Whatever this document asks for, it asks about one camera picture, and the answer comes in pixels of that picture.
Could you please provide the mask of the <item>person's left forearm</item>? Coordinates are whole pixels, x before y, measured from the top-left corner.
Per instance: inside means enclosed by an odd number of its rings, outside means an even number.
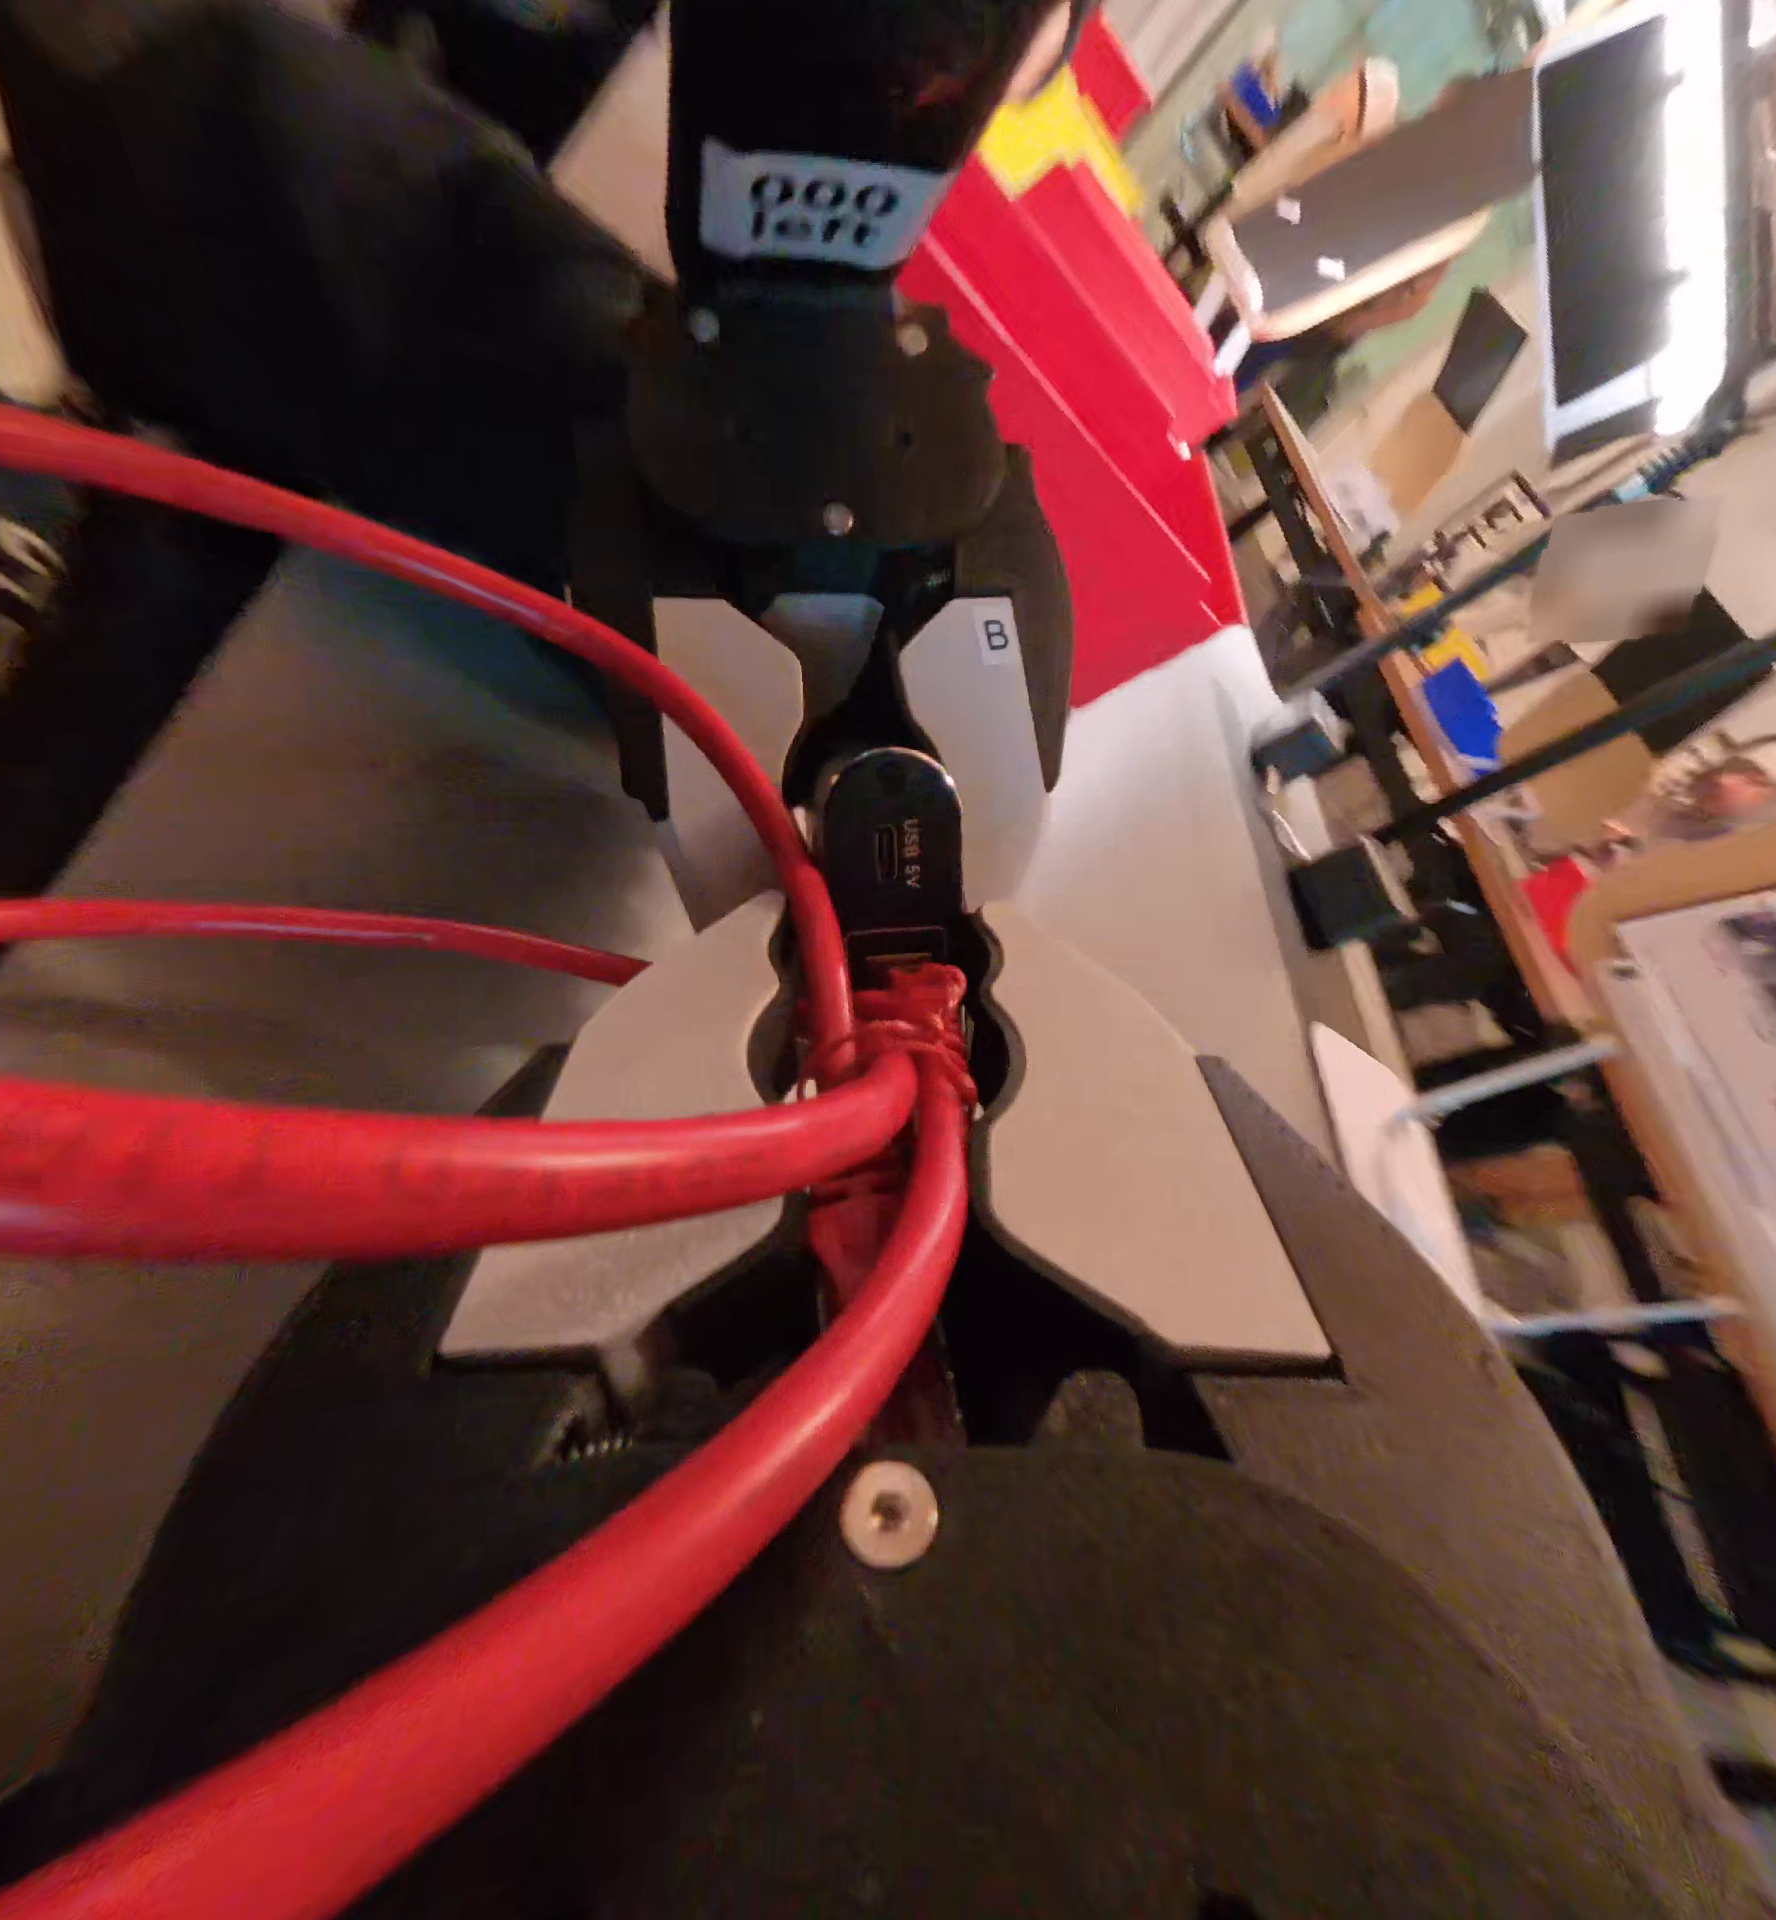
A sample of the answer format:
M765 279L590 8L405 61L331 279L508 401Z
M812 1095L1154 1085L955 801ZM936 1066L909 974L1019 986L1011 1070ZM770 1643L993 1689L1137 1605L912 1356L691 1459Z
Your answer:
M0 107L100 401L565 587L646 276L512 131L283 5L0 2Z

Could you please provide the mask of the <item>black panel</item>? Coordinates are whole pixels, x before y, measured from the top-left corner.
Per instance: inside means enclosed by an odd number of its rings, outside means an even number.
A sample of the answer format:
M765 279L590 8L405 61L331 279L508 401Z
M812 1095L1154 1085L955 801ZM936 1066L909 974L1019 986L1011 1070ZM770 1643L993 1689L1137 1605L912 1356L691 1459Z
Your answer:
M1462 437L1496 399L1526 341L1524 324L1488 286L1469 293L1429 392Z

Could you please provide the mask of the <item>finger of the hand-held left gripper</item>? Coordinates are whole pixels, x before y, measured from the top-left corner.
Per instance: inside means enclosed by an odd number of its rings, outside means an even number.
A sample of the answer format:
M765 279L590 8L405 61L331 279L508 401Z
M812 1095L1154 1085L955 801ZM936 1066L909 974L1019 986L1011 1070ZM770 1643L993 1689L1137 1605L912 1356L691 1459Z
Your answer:
M1015 897L1037 852L1048 785L1008 598L951 598L900 647L900 696L949 777L972 913Z
M724 601L656 598L656 649L779 786L804 728L795 653ZM666 818L661 852L694 930L778 891L775 864L730 786L694 742L661 722Z

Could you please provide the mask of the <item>wooden board with instruction sheet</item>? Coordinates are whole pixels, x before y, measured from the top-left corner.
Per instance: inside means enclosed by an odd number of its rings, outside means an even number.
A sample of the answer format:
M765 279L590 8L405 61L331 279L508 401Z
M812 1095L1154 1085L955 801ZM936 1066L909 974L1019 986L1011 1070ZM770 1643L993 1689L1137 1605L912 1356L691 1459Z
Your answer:
M1699 1261L1776 1343L1776 824L1598 877L1565 946Z

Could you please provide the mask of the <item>yellow plastic bin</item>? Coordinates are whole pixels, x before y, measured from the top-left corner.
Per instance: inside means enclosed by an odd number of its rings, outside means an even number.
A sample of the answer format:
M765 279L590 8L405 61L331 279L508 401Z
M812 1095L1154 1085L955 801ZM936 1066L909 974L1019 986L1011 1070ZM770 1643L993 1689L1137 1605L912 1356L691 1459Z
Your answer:
M975 144L975 158L996 184L1019 198L1055 169L1087 170L1128 218L1143 191L1104 127L1098 108L1064 66L1023 103L996 108Z

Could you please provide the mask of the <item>black table clamp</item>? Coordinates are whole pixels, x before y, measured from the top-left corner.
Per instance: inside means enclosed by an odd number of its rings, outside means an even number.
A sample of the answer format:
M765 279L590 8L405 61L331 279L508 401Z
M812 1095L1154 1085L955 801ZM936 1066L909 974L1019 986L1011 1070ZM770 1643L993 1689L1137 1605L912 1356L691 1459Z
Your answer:
M1285 703L1274 720L1250 739L1257 780L1282 786L1314 780L1347 760L1351 731L1331 703L1315 693Z
M1285 885L1303 940L1315 952L1370 946L1422 926L1392 852L1373 835L1293 862Z

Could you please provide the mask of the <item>blue plastic bin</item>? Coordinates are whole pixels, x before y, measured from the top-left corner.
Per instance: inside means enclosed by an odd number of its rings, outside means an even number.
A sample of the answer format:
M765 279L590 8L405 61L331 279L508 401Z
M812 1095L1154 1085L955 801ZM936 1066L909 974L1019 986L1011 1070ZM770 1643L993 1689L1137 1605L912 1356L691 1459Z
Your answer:
M1499 710L1474 667L1462 660L1435 667L1422 681L1422 700L1445 747L1471 777L1499 769Z

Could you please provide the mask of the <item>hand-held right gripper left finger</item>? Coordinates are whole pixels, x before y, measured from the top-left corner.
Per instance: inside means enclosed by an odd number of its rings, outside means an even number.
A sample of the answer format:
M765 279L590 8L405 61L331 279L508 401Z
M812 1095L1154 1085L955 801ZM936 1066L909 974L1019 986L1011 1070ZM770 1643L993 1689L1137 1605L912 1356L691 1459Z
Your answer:
M619 989L571 1044L545 1122L645 1122L744 1111L773 1069L757 1050L789 1036L773 946L786 908L763 892ZM746 1267L781 1228L783 1202L593 1237L494 1246L443 1329L457 1363L616 1361L705 1285Z

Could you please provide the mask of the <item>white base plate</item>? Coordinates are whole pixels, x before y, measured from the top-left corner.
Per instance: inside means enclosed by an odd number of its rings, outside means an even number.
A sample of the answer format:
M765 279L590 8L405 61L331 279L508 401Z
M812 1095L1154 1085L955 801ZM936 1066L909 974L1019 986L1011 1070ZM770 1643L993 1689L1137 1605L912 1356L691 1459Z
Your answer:
M1308 1044L1348 1181L1462 1308L1483 1321L1488 1303L1418 1095L1377 1056L1325 1024L1308 1027Z

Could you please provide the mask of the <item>black stand pole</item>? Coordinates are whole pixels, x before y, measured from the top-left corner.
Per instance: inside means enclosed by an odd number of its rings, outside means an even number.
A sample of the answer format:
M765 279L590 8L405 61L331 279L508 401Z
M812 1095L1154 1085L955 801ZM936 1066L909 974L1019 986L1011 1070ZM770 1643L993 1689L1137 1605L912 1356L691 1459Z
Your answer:
M1693 663L1670 681L1654 686L1640 699L1617 707L1606 716L1593 719L1571 734L1561 734L1546 745L1501 763L1498 772L1452 788L1451 795L1440 801L1403 809L1377 830L1375 837L1383 845L1422 842L1451 820L1498 799L1501 792L1533 782L1613 742L1644 734L1681 709L1703 704L1719 693L1729 693L1752 682L1774 666L1776 630L1765 637L1750 637L1740 647L1715 660Z

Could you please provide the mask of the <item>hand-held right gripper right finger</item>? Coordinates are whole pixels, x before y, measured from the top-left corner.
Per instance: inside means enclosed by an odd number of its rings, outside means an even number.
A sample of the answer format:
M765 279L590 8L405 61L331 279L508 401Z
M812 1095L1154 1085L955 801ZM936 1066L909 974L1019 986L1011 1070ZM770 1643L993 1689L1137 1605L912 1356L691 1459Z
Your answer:
M1167 1358L1324 1369L1329 1339L1183 1034L1021 909L982 924L1008 1050L973 1137L996 1243Z

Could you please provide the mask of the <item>studio light panel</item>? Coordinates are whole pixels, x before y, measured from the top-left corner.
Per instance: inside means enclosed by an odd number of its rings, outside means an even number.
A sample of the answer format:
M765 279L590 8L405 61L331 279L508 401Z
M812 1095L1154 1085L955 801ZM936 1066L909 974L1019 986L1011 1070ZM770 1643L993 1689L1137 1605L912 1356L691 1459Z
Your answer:
M1618 5L1531 61L1542 443L1677 439L1740 383L1746 5Z

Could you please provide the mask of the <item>black ethernet port adapter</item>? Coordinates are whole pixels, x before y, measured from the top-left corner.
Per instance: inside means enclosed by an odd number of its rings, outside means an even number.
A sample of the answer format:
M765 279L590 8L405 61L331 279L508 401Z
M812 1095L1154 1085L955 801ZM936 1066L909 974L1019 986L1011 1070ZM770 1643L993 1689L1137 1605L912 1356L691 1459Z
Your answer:
M972 1069L1002 1082L1013 1054L988 998L996 946L967 908L964 809L951 777L911 747L834 756L814 780L808 826L853 995L884 989L899 968L958 968Z

